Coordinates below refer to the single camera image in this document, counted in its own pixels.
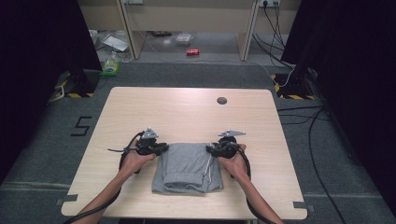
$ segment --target black curtain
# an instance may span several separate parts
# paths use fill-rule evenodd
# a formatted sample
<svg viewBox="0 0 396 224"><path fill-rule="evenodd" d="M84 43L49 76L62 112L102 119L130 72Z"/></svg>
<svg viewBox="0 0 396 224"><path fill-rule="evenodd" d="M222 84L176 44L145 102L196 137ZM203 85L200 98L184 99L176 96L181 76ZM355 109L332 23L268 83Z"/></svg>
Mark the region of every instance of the black curtain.
<svg viewBox="0 0 396 224"><path fill-rule="evenodd" d="M392 0L303 0L282 60L317 70L334 123L396 216L395 12Z"/></svg>
<svg viewBox="0 0 396 224"><path fill-rule="evenodd" d="M77 0L2 0L0 32L1 182L35 132L59 75L101 64Z"/></svg>

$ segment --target folded shirt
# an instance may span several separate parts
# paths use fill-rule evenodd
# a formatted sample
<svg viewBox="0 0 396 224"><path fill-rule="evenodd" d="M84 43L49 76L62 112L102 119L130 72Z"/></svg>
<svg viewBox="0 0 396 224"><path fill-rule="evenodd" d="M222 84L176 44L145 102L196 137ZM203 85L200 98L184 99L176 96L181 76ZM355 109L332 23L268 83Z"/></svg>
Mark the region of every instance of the folded shirt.
<svg viewBox="0 0 396 224"><path fill-rule="evenodd" d="M152 192L207 193L222 189L219 163L206 143L174 143L158 159Z"/></svg>

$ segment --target wooden table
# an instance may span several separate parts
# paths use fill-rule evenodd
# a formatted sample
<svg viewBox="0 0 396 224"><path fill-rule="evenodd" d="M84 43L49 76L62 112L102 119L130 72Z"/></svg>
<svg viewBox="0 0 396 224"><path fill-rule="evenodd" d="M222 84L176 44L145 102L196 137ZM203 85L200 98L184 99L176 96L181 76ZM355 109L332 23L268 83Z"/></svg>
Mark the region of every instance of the wooden table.
<svg viewBox="0 0 396 224"><path fill-rule="evenodd" d="M217 102L227 99L226 105ZM92 134L68 192L76 202L65 202L62 213L73 216L90 202L118 171L122 149L138 132L151 127L158 142L217 142L218 134L237 136L247 145L252 182L283 219L304 219L305 209L294 208L303 196L291 162L272 93L266 90L114 88ZM122 187L107 217L255 219L244 192L227 174L224 189L202 196L161 195L151 192L157 160L145 164L139 175Z"/></svg>

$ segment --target forearm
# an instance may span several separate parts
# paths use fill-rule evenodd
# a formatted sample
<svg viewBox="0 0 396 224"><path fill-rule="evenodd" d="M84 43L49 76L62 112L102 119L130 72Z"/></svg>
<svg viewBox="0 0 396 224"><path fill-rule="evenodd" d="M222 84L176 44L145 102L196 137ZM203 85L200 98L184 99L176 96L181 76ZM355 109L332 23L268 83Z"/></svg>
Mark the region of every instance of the forearm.
<svg viewBox="0 0 396 224"><path fill-rule="evenodd" d="M239 179L238 183L241 186L242 190L245 192L247 199L253 206L254 210L256 210L263 217L266 217L267 219L275 222L276 224L283 223L282 219L280 219L280 217L271 208L271 206L264 200L264 198L260 195L254 185L248 179L248 177Z"/></svg>
<svg viewBox="0 0 396 224"><path fill-rule="evenodd" d="M128 179L128 176L122 172L118 172L117 175L111 180L108 185L102 190L100 194L98 194L90 203L88 203L80 212L82 214L84 212L90 211L94 208L101 206L104 203L109 202L114 195L121 189L122 184ZM74 224L80 223L98 223L102 214L106 211L103 209L97 213L94 213L90 216L84 217L80 220L73 222Z"/></svg>

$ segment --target electrical outlet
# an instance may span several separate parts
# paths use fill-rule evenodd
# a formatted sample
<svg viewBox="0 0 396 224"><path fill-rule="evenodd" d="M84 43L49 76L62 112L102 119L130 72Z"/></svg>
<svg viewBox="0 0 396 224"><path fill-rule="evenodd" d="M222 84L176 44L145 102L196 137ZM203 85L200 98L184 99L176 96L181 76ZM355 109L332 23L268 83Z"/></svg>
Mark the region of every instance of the electrical outlet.
<svg viewBox="0 0 396 224"><path fill-rule="evenodd" d="M279 6L280 0L260 0L259 7L264 7L264 1L267 1L267 7L275 7L276 3Z"/></svg>

